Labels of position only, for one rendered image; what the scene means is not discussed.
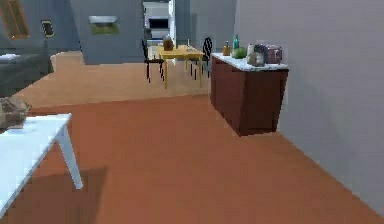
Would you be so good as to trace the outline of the green lettuce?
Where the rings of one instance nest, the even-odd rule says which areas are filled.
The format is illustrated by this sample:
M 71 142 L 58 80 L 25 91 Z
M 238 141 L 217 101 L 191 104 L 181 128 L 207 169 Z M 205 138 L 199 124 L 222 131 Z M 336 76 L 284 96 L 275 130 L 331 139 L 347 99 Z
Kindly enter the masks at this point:
M 242 59 L 247 56 L 247 50 L 244 47 L 235 48 L 232 51 L 232 57 L 235 59 Z

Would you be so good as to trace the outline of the dark red counter cabinet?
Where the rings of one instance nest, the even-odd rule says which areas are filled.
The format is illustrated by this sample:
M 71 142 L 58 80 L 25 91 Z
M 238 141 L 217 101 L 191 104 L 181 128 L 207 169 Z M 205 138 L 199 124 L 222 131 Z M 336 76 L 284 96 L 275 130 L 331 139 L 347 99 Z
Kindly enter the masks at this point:
M 213 53 L 211 103 L 239 136 L 275 132 L 288 72 Z

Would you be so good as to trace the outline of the yellow dining table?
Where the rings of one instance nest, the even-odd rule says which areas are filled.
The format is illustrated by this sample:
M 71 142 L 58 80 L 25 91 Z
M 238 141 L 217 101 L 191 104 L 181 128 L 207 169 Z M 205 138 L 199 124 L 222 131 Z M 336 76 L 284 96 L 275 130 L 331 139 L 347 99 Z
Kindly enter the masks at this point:
M 182 58 L 185 62 L 190 59 L 196 59 L 198 61 L 198 80 L 199 86 L 202 86 L 202 59 L 204 53 L 194 47 L 181 45 L 177 49 L 171 51 L 166 51 L 163 46 L 158 46 L 157 51 L 159 56 L 164 60 L 163 63 L 163 76 L 164 76 L 164 87 L 168 88 L 168 71 L 167 71 L 167 61 L 177 58 Z

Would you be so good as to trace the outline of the black chair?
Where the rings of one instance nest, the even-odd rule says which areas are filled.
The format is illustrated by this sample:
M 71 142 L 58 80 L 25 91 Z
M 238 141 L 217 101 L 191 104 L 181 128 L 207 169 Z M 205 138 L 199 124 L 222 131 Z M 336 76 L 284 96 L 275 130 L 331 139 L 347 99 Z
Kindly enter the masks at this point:
M 148 83 L 151 82 L 151 79 L 150 79 L 150 65 L 151 64 L 158 64 L 159 65 L 160 78 L 164 81 L 164 70 L 163 70 L 164 60 L 161 58 L 156 58 L 156 57 L 153 57 L 152 59 L 150 59 L 149 54 L 148 54 L 148 45 L 144 39 L 141 40 L 141 45 L 142 45 L 142 49 L 143 49 L 144 63 L 146 64 L 146 79 L 148 80 Z
M 211 53 L 212 53 L 212 40 L 211 40 L 210 37 L 206 37 L 205 38 L 202 49 L 203 49 L 203 53 L 204 53 L 204 55 L 202 57 L 202 61 L 206 62 L 206 66 L 208 68 L 209 61 L 211 59 Z M 192 69 L 192 65 L 193 65 L 192 62 L 194 62 L 195 65 L 198 66 L 198 58 L 191 58 L 190 61 L 191 61 L 191 64 L 190 64 L 190 68 L 191 69 Z M 197 74 L 197 70 L 195 69 L 194 70 L 194 76 L 195 76 L 194 78 L 195 78 L 195 80 L 196 80 L 196 77 L 197 77 L 196 74 Z M 209 70 L 207 70 L 207 77 L 208 78 L 210 77 L 210 71 Z

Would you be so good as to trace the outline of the grey round pot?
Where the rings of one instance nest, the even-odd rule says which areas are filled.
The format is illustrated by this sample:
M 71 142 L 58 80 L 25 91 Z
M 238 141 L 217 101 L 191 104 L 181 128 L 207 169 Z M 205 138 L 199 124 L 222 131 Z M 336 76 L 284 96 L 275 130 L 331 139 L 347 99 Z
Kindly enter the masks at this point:
M 263 67 L 265 65 L 264 55 L 259 52 L 250 53 L 247 57 L 247 63 L 254 67 Z

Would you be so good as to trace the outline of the white shelf unit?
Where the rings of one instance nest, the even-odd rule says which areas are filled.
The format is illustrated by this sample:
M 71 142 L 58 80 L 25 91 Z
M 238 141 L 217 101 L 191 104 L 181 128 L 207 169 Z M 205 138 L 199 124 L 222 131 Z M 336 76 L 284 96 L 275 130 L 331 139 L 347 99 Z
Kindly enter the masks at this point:
M 175 0 L 143 0 L 147 42 L 160 44 L 164 37 L 176 44 Z

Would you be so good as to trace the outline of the green landscape picture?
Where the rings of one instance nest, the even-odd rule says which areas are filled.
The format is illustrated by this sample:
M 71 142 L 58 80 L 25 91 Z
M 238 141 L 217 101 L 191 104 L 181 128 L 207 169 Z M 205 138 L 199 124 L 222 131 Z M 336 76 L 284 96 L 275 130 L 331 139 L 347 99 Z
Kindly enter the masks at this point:
M 92 35 L 116 35 L 119 33 L 117 16 L 89 16 Z

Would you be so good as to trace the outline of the small black framed picture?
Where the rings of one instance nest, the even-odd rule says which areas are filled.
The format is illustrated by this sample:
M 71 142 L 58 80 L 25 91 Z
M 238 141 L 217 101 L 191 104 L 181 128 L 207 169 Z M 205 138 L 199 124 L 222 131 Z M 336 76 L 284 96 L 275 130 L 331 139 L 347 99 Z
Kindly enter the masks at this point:
M 50 20 L 41 21 L 42 29 L 46 38 L 52 38 L 54 36 L 54 29 Z

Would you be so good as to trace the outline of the white table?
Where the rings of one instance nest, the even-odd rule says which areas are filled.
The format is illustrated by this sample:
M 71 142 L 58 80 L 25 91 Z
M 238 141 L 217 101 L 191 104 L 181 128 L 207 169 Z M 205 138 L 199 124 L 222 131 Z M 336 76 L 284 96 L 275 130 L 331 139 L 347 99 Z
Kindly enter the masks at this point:
M 76 162 L 68 123 L 72 114 L 27 117 L 22 129 L 0 134 L 0 217 L 57 142 L 76 189 L 83 182 Z

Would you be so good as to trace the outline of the dark grey sofa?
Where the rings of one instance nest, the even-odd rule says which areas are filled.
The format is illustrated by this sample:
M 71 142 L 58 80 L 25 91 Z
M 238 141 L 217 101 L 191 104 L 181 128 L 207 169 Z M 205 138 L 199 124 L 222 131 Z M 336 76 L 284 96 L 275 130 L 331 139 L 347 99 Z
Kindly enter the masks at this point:
M 11 96 L 54 71 L 47 42 L 38 45 L 0 48 L 0 56 L 15 54 L 17 58 L 0 59 L 0 97 Z

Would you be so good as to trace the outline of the brown lumpy object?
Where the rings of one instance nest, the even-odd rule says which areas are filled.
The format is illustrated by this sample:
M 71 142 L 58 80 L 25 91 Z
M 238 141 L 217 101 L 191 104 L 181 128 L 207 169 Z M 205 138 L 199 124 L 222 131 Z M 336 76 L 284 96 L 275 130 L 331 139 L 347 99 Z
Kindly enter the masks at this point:
M 31 108 L 15 96 L 0 98 L 0 131 L 22 128 Z

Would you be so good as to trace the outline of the orange framed picture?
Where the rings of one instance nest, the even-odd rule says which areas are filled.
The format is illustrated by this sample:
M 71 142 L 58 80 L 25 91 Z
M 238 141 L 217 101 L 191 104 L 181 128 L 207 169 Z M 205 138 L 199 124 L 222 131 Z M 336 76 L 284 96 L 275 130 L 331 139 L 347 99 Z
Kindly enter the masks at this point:
M 11 40 L 29 37 L 20 0 L 0 0 L 0 16 Z

